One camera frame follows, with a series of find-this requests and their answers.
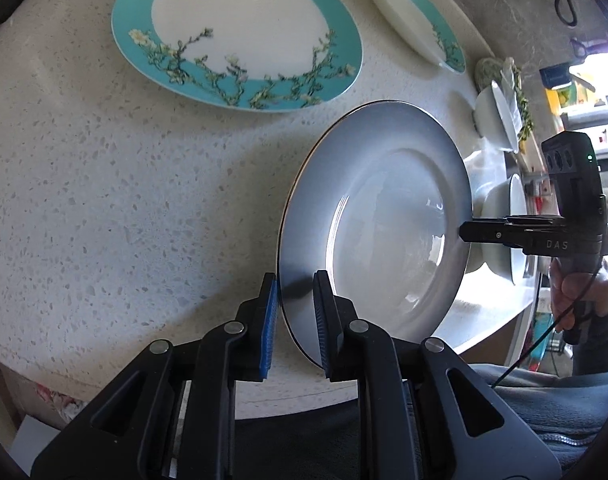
terrazzo countertop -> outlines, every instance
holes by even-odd
[[[199,338],[255,297],[276,267],[301,163],[364,102],[405,100],[435,116],[477,195],[506,177],[474,130],[471,59],[463,76],[428,64],[370,0],[342,0],[363,41],[354,86],[279,115],[199,104],[144,78],[113,41],[114,1],[26,0],[0,26],[0,361],[53,390],[90,399],[150,341]],[[467,54],[490,53],[448,0],[436,4]],[[458,351],[532,300],[529,282],[484,288],[484,269],[466,275],[437,330]],[[355,394],[329,384],[280,320],[270,378],[239,384],[237,416]]]

plate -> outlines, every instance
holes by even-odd
[[[488,192],[482,207],[483,218],[526,215],[526,194],[518,174],[498,184]],[[495,274],[518,285],[526,271],[526,254],[521,249],[501,244],[481,244],[484,261]]]
[[[341,118],[299,171],[279,232],[281,302],[302,352],[321,363],[318,269],[391,336],[430,336],[460,287],[469,244],[458,230],[471,217],[464,162],[433,117],[377,101]]]
[[[458,39],[460,48],[468,59],[493,57],[493,51],[486,40],[473,25],[466,12],[454,0],[430,0],[439,13],[449,23],[453,34]]]
[[[361,68],[359,32],[340,0],[116,0],[112,32],[146,77],[228,108],[330,101]]]
[[[373,0],[391,26],[427,61],[464,73],[466,61],[449,24],[430,0]]]

white bowl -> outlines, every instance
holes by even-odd
[[[526,195],[520,176],[515,174],[495,186],[484,200],[483,218],[526,215]],[[484,261],[495,274],[517,285],[524,277],[526,254],[502,244],[482,244]]]
[[[511,110],[499,85],[493,81],[478,95],[473,111],[475,126],[482,137],[503,152],[517,153],[517,131]]]

person's hand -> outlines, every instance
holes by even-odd
[[[562,275],[557,258],[553,258],[548,269],[550,278],[551,311],[555,319],[558,318],[577,298],[588,282],[592,274],[574,272],[566,276]],[[582,300],[595,301],[595,313],[599,317],[608,316],[608,262],[602,261],[602,268],[595,276],[591,288],[586,292]],[[566,314],[555,330],[571,330],[575,325],[573,311]]]

turquoise floral bowl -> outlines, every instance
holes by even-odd
[[[321,104],[361,68],[359,32],[340,0],[116,0],[112,31],[143,75],[221,107]]]
[[[449,24],[430,0],[373,0],[391,26],[433,64],[466,71],[462,48]]]

